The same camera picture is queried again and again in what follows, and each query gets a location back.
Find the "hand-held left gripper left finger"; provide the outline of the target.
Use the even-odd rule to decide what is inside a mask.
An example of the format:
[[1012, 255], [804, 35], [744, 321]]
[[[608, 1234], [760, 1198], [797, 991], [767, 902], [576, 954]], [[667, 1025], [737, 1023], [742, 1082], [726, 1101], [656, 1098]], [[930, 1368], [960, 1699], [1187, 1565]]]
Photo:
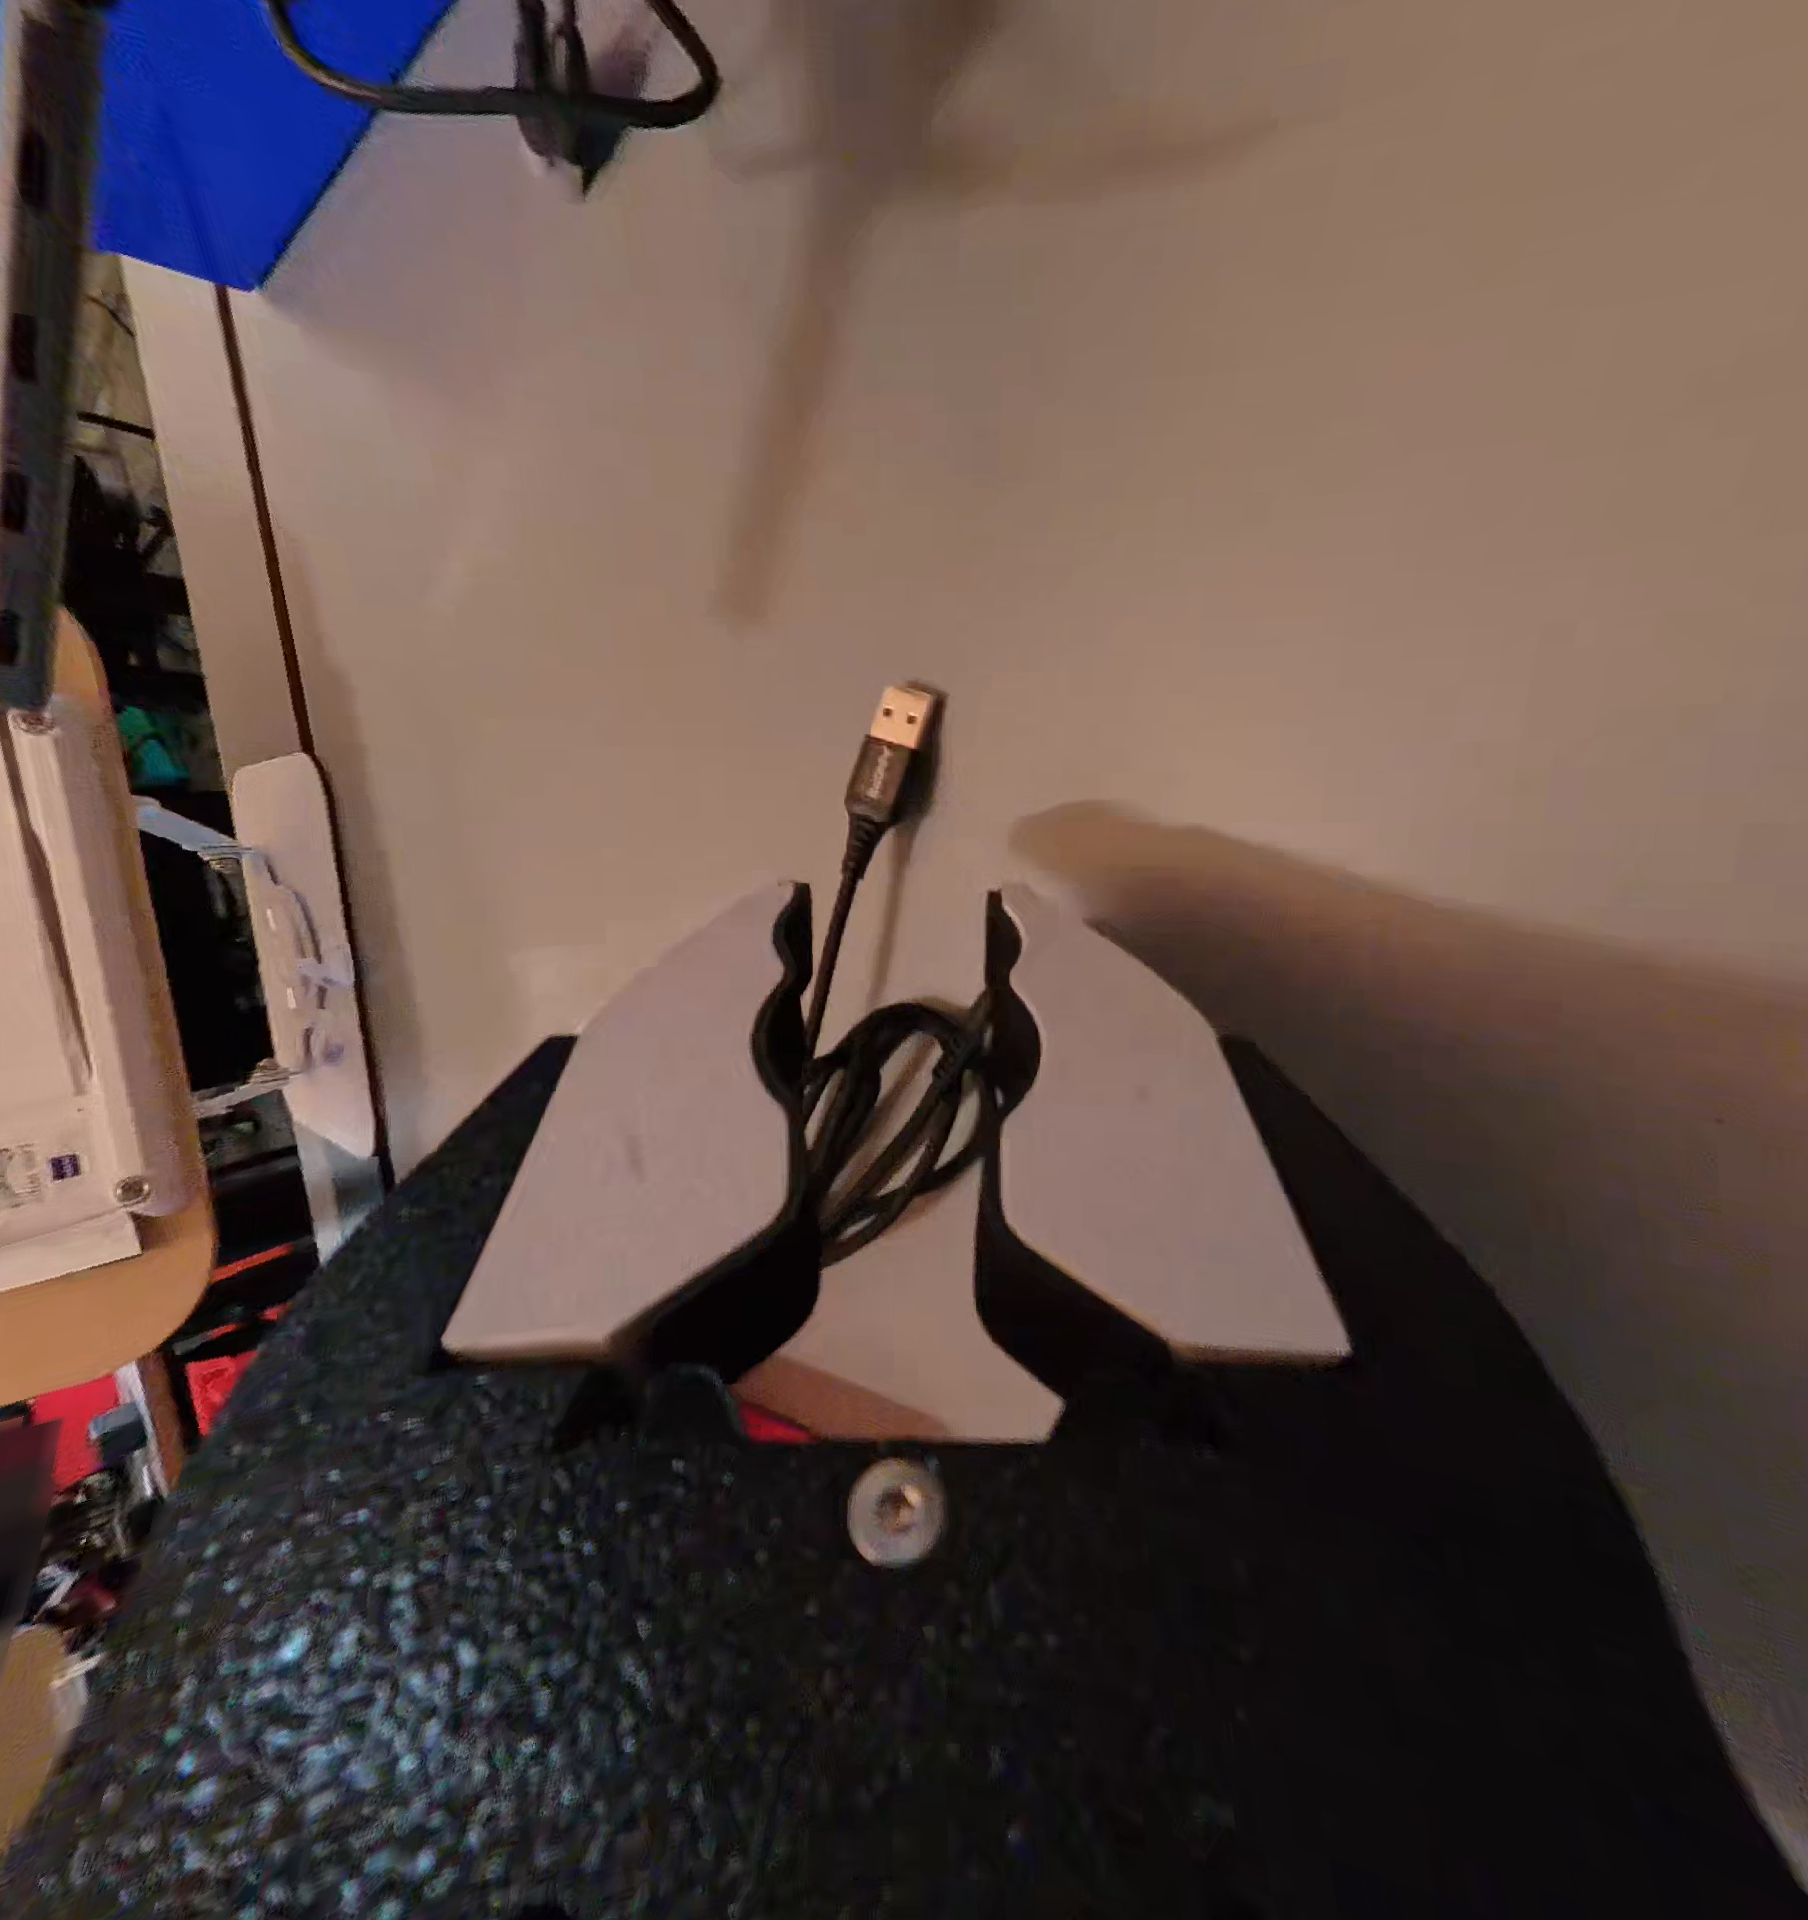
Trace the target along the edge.
[[804, 1170], [812, 895], [773, 881], [576, 1034], [441, 1328], [468, 1363], [747, 1373], [818, 1304]]

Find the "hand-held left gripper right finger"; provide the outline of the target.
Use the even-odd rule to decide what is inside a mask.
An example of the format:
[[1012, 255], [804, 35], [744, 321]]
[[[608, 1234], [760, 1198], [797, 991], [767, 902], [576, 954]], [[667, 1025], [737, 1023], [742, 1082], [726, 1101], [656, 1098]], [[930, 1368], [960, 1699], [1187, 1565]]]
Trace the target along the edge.
[[1301, 1217], [1204, 1015], [1010, 883], [986, 902], [975, 1300], [1021, 1368], [1339, 1363]]

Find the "dark grey usb hub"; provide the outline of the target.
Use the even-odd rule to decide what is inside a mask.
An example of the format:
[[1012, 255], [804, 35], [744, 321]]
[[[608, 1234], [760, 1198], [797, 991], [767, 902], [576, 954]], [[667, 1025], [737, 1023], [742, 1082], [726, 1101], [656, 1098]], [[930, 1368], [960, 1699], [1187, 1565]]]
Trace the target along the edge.
[[0, 4], [0, 711], [55, 673], [106, 4]]

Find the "grey desk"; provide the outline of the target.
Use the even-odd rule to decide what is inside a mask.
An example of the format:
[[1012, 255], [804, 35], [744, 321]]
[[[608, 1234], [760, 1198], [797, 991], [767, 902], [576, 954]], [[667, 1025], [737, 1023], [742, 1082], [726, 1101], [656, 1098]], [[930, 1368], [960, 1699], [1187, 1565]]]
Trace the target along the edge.
[[332, 787], [393, 1176], [940, 789], [1261, 1044], [1579, 1405], [1808, 1885], [1808, 4], [690, 4], [578, 198], [383, 119], [131, 260], [228, 762]]

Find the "red plastic bin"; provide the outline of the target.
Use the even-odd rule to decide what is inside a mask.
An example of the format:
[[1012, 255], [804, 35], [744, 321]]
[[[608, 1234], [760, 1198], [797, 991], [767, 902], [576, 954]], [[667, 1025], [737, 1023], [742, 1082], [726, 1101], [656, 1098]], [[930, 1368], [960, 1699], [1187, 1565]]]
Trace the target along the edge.
[[[219, 1421], [255, 1349], [276, 1328], [318, 1267], [312, 1236], [219, 1263], [193, 1313], [150, 1355], [165, 1385], [161, 1415], [191, 1451]], [[58, 1443], [94, 1451], [92, 1427], [120, 1405], [146, 1405], [136, 1379], [97, 1377], [22, 1401], [33, 1427], [55, 1427]]]

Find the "blue plastic bin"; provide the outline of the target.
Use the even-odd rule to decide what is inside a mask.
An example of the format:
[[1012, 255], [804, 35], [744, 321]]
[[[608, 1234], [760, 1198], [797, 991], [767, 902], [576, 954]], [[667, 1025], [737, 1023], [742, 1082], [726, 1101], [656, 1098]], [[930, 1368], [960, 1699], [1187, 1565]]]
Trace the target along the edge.
[[[324, 63], [395, 83], [450, 1], [288, 4]], [[255, 291], [340, 174], [370, 109], [302, 74], [254, 1], [110, 4], [92, 252]]]

